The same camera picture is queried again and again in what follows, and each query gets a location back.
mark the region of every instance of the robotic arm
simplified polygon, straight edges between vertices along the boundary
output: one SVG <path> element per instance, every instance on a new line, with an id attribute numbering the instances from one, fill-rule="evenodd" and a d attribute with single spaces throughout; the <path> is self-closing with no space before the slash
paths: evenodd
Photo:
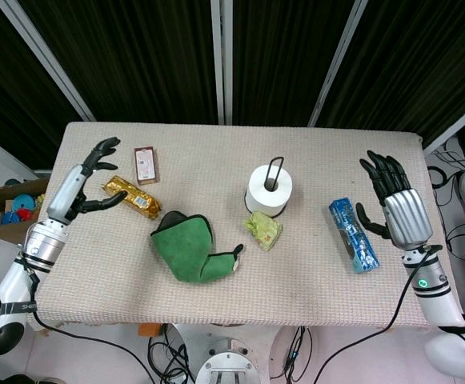
<path id="1" fill-rule="evenodd" d="M 423 201 L 394 158 L 384 158 L 372 151 L 367 151 L 367 155 L 374 166 L 364 159 L 360 164 L 373 182 L 386 225 L 371 222 L 361 203 L 356 205 L 359 221 L 366 230 L 390 239 L 404 251 L 403 265 L 409 275 L 427 258 L 412 279 L 412 288 L 426 320 L 446 333 L 430 340 L 425 353 L 437 371 L 465 378 L 465 315 L 440 265 L 438 250 L 442 247 L 427 245 L 433 230 Z"/>
<path id="2" fill-rule="evenodd" d="M 74 166 L 66 176 L 51 204 L 48 219 L 28 229 L 24 246 L 0 284 L 0 355 L 15 348 L 24 333 L 27 314 L 36 310 L 31 293 L 53 267 L 68 234 L 66 227 L 78 214 L 106 210 L 116 206 L 127 195 L 119 192 L 102 201 L 87 201 L 83 193 L 86 180 L 95 170 L 116 170 L 117 166 L 100 162 L 103 156 L 113 154 L 120 143 L 117 138 L 101 141 L 83 164 Z"/>

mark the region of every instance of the green glove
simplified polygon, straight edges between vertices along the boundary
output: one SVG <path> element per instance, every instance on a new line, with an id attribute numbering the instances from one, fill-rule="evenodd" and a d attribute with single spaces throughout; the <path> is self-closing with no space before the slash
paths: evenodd
<path id="1" fill-rule="evenodd" d="M 187 217 L 174 210 L 162 218 L 150 236 L 180 282 L 212 282 L 232 274 L 243 249 L 239 244 L 232 252 L 211 254 L 213 236 L 207 219 L 201 214 Z"/>
<path id="2" fill-rule="evenodd" d="M 251 232 L 263 250 L 270 250 L 279 239 L 283 226 L 262 212 L 255 211 L 245 221 L 245 228 Z"/>

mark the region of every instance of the green mitt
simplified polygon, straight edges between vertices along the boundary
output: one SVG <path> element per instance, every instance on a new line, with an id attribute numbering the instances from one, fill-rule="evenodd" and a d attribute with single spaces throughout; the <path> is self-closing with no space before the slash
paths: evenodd
<path id="1" fill-rule="evenodd" d="M 239 244 L 232 252 L 212 254 L 213 235 L 201 214 L 186 216 L 176 210 L 162 218 L 150 234 L 155 249 L 180 282 L 212 282 L 234 272 Z"/>

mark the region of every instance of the label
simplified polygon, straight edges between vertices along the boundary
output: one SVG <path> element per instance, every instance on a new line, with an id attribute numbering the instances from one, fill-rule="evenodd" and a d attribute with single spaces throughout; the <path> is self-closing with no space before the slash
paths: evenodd
<path id="1" fill-rule="evenodd" d="M 142 149 L 136 151 L 136 168 L 138 169 L 138 180 L 155 178 L 154 153 L 152 150 Z"/>
<path id="2" fill-rule="evenodd" d="M 144 198 L 140 198 L 139 196 L 137 196 L 135 199 L 134 199 L 134 204 L 138 205 L 138 206 L 141 206 L 142 208 L 145 208 L 146 207 L 146 200 Z"/>

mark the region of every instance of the gold snack package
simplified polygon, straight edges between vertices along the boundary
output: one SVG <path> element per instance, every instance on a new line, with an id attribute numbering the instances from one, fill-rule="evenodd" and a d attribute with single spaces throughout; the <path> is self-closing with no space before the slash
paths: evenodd
<path id="1" fill-rule="evenodd" d="M 144 214 L 148 218 L 157 218 L 158 213 L 161 210 L 161 204 L 156 198 L 150 196 L 148 193 L 143 192 L 130 182 L 120 178 L 119 176 L 113 176 L 109 182 L 104 184 L 102 188 L 107 194 L 113 196 L 121 190 L 127 191 L 127 196 L 124 202 L 137 210 L 139 213 Z"/>

